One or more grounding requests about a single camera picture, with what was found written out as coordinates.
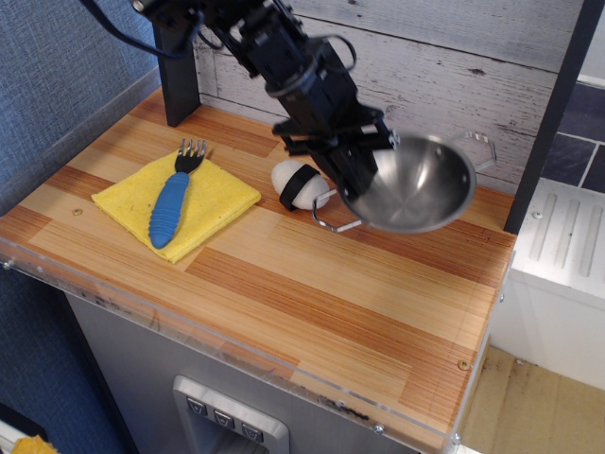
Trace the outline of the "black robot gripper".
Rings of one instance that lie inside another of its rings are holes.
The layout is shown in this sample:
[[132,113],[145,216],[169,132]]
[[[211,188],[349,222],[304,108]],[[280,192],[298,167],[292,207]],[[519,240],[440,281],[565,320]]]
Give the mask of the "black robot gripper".
[[314,153],[314,162],[334,183],[359,197],[378,170],[373,151],[395,148],[396,132],[386,126],[381,110],[359,102],[351,69],[330,38],[309,39],[302,67],[271,84],[271,96],[289,116],[273,133],[292,155]]

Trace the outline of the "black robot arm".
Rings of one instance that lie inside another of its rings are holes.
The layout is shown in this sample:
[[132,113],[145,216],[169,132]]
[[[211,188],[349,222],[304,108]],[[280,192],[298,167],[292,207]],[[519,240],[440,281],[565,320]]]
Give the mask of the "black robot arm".
[[394,144],[383,113],[361,104],[328,37],[310,37],[282,1],[135,1],[154,25],[186,35],[209,28],[288,119],[274,126],[292,156],[309,155],[335,183],[361,196],[378,171],[374,152]]

